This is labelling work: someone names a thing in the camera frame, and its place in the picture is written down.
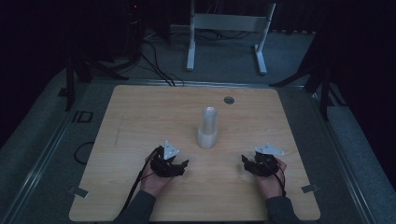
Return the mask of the white metal stand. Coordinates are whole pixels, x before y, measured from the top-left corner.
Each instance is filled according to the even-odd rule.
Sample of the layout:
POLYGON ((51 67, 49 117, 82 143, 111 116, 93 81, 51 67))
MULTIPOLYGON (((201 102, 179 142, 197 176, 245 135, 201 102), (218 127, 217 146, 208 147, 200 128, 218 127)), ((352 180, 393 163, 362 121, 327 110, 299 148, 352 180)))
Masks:
POLYGON ((197 29, 209 29, 219 31, 239 31, 260 33, 261 39, 254 46, 254 54, 261 75, 267 74, 264 61, 263 47, 269 32, 276 3, 269 5, 265 16, 242 16, 226 14, 205 14, 195 11, 195 0, 190 0, 190 44, 186 68, 194 69, 195 62, 195 31, 197 29))

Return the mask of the person's left hand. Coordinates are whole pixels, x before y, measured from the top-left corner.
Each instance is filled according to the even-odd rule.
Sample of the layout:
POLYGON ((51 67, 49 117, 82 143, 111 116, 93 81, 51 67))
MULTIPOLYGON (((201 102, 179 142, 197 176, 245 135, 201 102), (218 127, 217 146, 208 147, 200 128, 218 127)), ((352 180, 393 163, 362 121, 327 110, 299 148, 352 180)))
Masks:
POLYGON ((157 197, 172 180, 173 177, 157 176, 148 164, 140 180, 140 189, 153 197, 157 197))

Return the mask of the dark equipment tower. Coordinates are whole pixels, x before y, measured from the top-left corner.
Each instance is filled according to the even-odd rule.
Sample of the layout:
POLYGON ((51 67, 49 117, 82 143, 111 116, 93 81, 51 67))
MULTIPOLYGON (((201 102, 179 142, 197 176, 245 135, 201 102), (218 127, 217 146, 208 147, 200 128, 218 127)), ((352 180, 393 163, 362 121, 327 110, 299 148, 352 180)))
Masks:
POLYGON ((110 58, 127 57, 135 61, 144 33, 142 0, 95 0, 95 4, 110 58))

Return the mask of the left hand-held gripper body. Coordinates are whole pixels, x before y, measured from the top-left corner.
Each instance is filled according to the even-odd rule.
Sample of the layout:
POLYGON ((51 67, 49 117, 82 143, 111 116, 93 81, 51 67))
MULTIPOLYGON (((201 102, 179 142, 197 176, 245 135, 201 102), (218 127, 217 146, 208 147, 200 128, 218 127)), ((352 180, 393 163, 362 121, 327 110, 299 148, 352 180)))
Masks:
POLYGON ((179 150, 176 149, 169 141, 165 141, 163 146, 158 146, 154 150, 154 156, 151 159, 150 167, 153 172, 160 177, 171 177, 170 173, 174 169, 184 169, 173 164, 173 160, 179 154, 179 150))

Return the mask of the person's right hand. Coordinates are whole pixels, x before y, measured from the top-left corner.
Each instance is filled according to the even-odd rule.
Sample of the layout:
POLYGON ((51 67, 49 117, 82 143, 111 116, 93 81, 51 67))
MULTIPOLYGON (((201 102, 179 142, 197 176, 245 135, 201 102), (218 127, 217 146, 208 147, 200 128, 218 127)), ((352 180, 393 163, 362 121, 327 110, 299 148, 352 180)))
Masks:
POLYGON ((287 165, 280 159, 276 161, 278 163, 278 171, 274 175, 268 177, 255 176, 259 191, 265 200, 286 195, 284 171, 287 165))

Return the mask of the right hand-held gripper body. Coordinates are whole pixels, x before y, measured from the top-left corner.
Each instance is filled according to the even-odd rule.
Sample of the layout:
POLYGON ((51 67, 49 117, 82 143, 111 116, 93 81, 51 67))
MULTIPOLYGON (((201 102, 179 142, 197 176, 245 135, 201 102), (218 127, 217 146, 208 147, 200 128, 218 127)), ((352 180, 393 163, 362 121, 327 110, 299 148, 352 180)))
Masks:
POLYGON ((254 162, 251 166, 255 165, 258 169, 258 176, 268 177, 274 175, 278 171, 278 163, 276 156, 283 156, 284 151, 266 143, 260 147, 255 147, 254 162))

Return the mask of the black tripod stand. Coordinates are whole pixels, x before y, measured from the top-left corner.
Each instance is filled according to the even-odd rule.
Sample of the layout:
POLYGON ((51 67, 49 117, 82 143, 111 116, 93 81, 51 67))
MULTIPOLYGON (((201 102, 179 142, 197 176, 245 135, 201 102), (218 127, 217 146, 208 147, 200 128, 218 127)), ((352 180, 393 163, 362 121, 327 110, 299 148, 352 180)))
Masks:
POLYGON ((304 90, 313 95, 318 88, 321 88, 319 91, 319 112, 328 121, 329 94, 334 93, 331 87, 331 77, 335 61, 336 49, 334 44, 325 34, 317 33, 297 71, 283 80, 270 84, 270 87, 285 87, 291 82, 309 75, 308 80, 304 84, 304 90))
POLYGON ((75 75, 78 75, 81 82, 90 83, 92 81, 92 74, 90 72, 89 65, 92 65, 94 68, 104 72, 109 77, 118 80, 128 80, 128 77, 123 77, 117 74, 77 47, 71 46, 66 55, 66 87, 62 91, 62 94, 66 97, 66 111, 69 111, 72 108, 76 99, 75 75))

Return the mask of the stack of translucent cups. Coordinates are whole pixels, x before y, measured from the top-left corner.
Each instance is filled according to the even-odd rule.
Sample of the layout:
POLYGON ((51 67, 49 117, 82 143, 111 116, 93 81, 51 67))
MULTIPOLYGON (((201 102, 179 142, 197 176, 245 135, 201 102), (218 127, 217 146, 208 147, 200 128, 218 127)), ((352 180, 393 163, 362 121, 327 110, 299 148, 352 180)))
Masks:
POLYGON ((200 148, 210 149, 217 141, 218 112, 215 107, 206 107, 202 111, 201 124, 197 133, 197 144, 200 148))

